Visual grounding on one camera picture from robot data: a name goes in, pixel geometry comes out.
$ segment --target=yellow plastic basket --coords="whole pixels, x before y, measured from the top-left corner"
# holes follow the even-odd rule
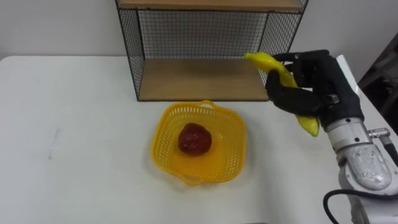
[[[178,148],[178,135],[187,123],[197,123],[211,133],[212,145],[204,155],[189,156]],[[156,166],[181,178],[187,185],[226,182],[243,168],[246,134],[243,120],[211,101],[174,103],[163,113],[152,142]]]

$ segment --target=yellow banana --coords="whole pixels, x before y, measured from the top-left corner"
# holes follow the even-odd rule
[[[250,60],[258,69],[268,73],[270,70],[275,69],[279,72],[280,83],[286,87],[296,87],[297,84],[294,81],[292,74],[278,62],[272,56],[265,54],[264,52],[258,52],[255,54],[246,53],[244,58]],[[301,127],[310,133],[313,137],[318,136],[319,133],[319,122],[318,118],[299,116],[296,115],[298,123]]]

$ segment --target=black cable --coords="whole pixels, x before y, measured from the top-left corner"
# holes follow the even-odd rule
[[[398,194],[396,195],[378,195],[378,194],[371,194],[367,192],[361,192],[358,190],[350,190],[350,189],[338,189],[338,190],[332,190],[325,194],[323,197],[323,209],[325,210],[326,215],[330,219],[330,221],[333,224],[338,224],[337,220],[334,218],[334,216],[331,214],[328,201],[329,198],[331,198],[334,195],[356,195],[360,197],[366,197],[366,198],[371,198],[371,199],[378,199],[378,200],[397,200],[398,199]]]

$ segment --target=metal wire mesh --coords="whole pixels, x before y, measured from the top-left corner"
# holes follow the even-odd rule
[[[119,18],[130,64],[132,81],[138,98],[145,60],[138,13],[133,10],[120,10]]]
[[[140,11],[150,58],[241,58],[257,52],[267,13]]]
[[[298,1],[305,10],[308,0]],[[302,17],[297,11],[118,10],[137,98],[145,58],[242,58],[246,52],[288,52]],[[265,85],[266,74],[259,74]]]

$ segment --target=white wall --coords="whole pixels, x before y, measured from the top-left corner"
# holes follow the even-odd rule
[[[398,32],[396,0],[310,0],[292,50],[345,54],[361,78]],[[123,55],[113,0],[0,1],[0,58]]]
[[[398,33],[396,0],[309,0],[291,51],[344,54],[356,80]]]
[[[2,0],[1,54],[125,54],[114,0]]]

